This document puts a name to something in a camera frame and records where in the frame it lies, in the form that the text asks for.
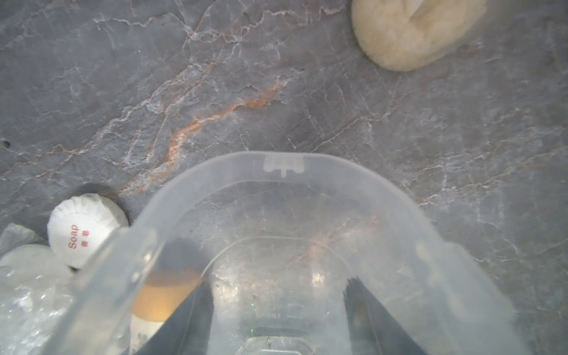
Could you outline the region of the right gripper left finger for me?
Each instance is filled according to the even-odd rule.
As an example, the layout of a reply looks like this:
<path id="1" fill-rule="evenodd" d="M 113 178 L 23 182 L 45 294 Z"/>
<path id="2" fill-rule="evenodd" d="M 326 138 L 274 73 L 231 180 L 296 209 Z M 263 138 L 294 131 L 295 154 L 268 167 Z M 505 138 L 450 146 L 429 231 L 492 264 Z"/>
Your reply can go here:
<path id="1" fill-rule="evenodd" d="M 136 354 L 206 354 L 213 312 L 212 287 L 202 280 Z"/>

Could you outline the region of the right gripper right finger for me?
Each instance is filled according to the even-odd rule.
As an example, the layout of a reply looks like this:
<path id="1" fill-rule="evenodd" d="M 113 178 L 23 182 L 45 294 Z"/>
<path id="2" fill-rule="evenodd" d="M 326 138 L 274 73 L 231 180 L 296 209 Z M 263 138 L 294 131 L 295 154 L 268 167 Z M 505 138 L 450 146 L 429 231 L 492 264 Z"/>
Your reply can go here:
<path id="1" fill-rule="evenodd" d="M 343 300 L 353 354 L 426 354 L 360 279 L 348 280 Z"/>

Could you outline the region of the clear container blue lid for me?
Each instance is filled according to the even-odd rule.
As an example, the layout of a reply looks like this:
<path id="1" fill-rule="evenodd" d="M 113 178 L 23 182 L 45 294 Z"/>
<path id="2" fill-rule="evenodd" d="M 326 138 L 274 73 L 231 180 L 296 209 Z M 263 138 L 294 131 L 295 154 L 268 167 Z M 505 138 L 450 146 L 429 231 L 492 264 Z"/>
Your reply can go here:
<path id="1" fill-rule="evenodd" d="M 353 354 L 358 278 L 426 354 L 528 354 L 510 301 L 377 173 L 331 155 L 236 152 L 158 190 L 72 282 L 45 354 L 107 354 L 149 274 L 195 269 L 214 312 L 206 354 Z"/>

